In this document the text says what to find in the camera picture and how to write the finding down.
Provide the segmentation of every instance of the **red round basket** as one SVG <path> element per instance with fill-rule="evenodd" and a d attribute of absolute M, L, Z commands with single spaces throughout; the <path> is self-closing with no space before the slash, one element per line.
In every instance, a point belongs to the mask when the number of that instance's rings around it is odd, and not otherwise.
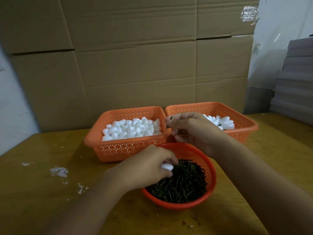
<path fill-rule="evenodd" d="M 192 202 L 181 204 L 174 204 L 159 200 L 158 198 L 151 195 L 145 188 L 141 189 L 143 194 L 147 196 L 150 200 L 155 202 L 157 205 L 166 209 L 174 210 L 186 210 L 205 201 L 213 192 L 216 185 L 216 172 L 210 159 L 196 147 L 188 143 L 165 143 L 158 146 L 171 150 L 178 159 L 191 159 L 193 162 L 196 162 L 199 166 L 201 166 L 205 170 L 205 181 L 208 184 L 207 191 L 201 198 Z"/>

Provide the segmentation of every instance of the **rectangular orange basket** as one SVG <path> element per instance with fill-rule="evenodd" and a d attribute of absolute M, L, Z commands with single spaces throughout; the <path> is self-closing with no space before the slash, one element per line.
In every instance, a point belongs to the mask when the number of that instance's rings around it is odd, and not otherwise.
<path fill-rule="evenodd" d="M 146 117 L 147 119 L 160 119 L 161 132 L 160 135 L 127 138 L 112 141 L 101 141 L 102 130 L 107 124 L 122 119 L 132 120 L 134 118 Z M 148 106 L 121 110 L 110 110 L 104 112 L 84 139 L 86 146 L 92 147 L 102 162 L 118 162 L 133 156 L 151 144 L 165 143 L 167 136 L 171 134 L 170 129 L 166 129 L 165 113 L 161 107 Z"/>
<path fill-rule="evenodd" d="M 245 143 L 251 132 L 258 130 L 258 125 L 253 120 L 245 117 L 243 114 L 233 110 L 232 108 L 220 102 L 201 102 L 184 105 L 174 105 L 165 108 L 165 115 L 170 116 L 183 112 L 198 112 L 211 116 L 229 116 L 234 121 L 235 129 L 225 130 L 227 134 L 237 139 L 241 143 Z"/>

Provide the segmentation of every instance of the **clear packing tape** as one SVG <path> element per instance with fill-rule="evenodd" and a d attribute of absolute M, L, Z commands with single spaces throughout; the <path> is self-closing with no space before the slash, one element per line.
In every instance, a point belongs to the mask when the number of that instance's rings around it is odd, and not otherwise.
<path fill-rule="evenodd" d="M 255 25 L 258 18 L 258 7 L 257 6 L 245 6 L 241 12 L 241 19 L 243 22 L 253 22 L 251 25 Z"/>

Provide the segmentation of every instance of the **person's left hand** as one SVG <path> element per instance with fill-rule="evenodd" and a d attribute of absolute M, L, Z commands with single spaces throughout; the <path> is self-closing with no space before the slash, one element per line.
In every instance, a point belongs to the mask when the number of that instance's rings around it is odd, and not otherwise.
<path fill-rule="evenodd" d="M 121 183 L 127 191 L 130 191 L 150 186 L 165 177 L 171 177 L 173 175 L 171 171 L 161 168 L 163 162 L 178 165 L 178 160 L 172 151 L 150 145 L 107 170 L 106 173 L 117 179 L 117 183 Z"/>

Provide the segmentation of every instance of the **fingernail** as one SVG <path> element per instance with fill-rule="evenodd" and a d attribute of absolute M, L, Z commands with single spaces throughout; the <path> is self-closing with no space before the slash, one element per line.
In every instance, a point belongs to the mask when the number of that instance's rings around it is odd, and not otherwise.
<path fill-rule="evenodd" d="M 173 118 L 173 116 L 171 116 L 169 120 L 172 120 L 172 118 Z M 168 129 L 168 125 L 166 126 L 166 129 Z"/>

